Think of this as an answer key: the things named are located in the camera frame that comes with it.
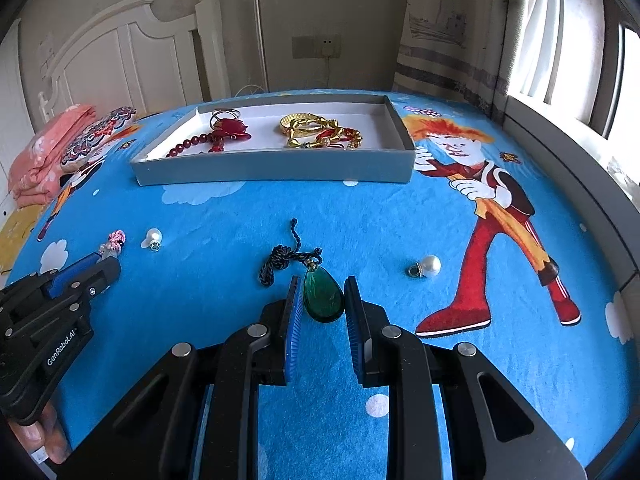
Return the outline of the person's left hand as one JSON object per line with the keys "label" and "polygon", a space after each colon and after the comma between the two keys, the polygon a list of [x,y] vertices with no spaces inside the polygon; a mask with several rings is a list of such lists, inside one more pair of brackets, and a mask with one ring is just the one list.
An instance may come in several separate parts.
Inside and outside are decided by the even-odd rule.
{"label": "person's left hand", "polygon": [[57,465],[64,463],[70,455],[70,445],[58,420],[58,412],[51,402],[44,406],[40,417],[33,424],[22,426],[9,420],[9,426],[29,454],[43,448],[48,459]]}

